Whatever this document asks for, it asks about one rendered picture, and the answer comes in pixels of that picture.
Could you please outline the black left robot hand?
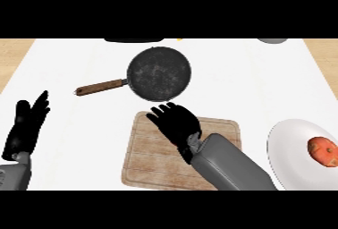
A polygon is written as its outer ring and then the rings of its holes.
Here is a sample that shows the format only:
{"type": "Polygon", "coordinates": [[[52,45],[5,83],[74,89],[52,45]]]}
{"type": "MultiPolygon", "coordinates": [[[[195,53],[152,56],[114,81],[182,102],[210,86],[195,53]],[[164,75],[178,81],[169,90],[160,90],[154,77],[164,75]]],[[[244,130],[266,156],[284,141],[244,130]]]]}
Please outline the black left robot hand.
{"type": "Polygon", "coordinates": [[[49,92],[45,91],[31,105],[27,100],[17,103],[15,124],[6,137],[6,145],[2,158],[14,161],[14,156],[20,152],[33,153],[39,133],[45,124],[45,119],[51,111],[49,92]]]}

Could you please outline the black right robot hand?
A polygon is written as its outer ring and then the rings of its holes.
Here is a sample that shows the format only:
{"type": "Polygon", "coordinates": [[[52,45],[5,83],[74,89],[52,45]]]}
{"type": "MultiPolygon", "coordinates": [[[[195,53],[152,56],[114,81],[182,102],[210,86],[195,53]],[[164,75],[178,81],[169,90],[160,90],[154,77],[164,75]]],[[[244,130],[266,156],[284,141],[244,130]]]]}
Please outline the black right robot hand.
{"type": "Polygon", "coordinates": [[[151,108],[147,118],[152,121],[172,144],[178,147],[186,164],[191,164],[194,152],[188,139],[194,134],[203,135],[201,124],[194,113],[181,105],[169,102],[151,108]]]}

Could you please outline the wooden cutting board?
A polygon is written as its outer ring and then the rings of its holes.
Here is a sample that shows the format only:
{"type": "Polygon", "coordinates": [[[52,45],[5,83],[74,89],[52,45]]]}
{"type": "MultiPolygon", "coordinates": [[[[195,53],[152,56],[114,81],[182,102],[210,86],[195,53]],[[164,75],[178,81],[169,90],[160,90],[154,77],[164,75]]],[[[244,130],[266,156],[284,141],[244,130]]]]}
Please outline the wooden cutting board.
{"type": "Polygon", "coordinates": [[[147,111],[139,112],[133,120],[121,182],[154,190],[214,191],[145,115],[147,111]]]}

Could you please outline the white plate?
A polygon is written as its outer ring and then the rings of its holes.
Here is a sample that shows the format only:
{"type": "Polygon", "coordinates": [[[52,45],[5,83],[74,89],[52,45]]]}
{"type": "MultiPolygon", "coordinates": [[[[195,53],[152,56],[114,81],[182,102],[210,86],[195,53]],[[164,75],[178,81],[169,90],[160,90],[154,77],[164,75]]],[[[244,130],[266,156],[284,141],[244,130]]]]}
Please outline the white plate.
{"type": "Polygon", "coordinates": [[[338,166],[328,167],[310,156],[307,143],[315,137],[338,139],[312,122],[278,122],[269,133],[269,163],[285,190],[338,191],[338,166]]]}

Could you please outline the black flat object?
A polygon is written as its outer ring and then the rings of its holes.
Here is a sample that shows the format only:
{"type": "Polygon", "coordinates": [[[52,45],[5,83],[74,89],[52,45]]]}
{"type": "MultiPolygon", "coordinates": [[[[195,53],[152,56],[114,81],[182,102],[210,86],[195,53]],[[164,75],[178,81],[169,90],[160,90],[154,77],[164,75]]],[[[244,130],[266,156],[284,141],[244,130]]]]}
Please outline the black flat object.
{"type": "Polygon", "coordinates": [[[163,38],[105,38],[107,42],[116,43],[152,43],[161,40],[163,38]]]}

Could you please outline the red-orange round vegetable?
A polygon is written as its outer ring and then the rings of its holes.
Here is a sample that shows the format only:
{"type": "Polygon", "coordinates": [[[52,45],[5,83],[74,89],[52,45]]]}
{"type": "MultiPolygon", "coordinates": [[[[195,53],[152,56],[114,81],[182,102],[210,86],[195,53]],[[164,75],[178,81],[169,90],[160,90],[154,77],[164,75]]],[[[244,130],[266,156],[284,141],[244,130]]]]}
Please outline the red-orange round vegetable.
{"type": "Polygon", "coordinates": [[[307,151],[312,158],[327,167],[338,166],[338,146],[324,137],[307,141],[307,151]]]}

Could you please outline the grey round object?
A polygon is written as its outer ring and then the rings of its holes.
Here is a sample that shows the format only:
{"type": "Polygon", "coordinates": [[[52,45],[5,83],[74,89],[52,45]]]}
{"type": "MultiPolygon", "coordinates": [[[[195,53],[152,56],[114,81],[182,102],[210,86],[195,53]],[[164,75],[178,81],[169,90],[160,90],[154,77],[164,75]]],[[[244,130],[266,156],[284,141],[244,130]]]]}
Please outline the grey round object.
{"type": "Polygon", "coordinates": [[[259,38],[259,40],[268,44],[281,44],[288,38],[259,38]]]}

